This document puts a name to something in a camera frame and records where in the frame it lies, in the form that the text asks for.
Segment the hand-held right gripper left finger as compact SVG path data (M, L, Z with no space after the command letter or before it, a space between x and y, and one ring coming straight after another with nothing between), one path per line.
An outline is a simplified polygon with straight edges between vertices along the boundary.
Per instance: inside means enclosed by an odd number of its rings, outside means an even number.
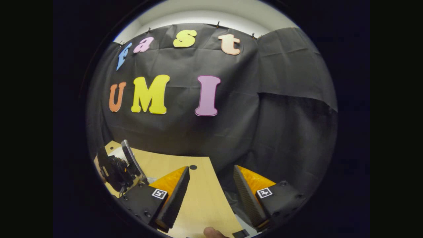
M183 166L149 185L132 187L117 200L143 225L167 233L181 209L189 180L189 167Z

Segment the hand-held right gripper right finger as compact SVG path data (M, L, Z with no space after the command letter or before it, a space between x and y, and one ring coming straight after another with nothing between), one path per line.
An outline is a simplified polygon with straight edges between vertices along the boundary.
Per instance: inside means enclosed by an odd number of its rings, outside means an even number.
M287 223L306 196L283 180L273 182L242 166L234 166L234 181L252 227L261 232Z

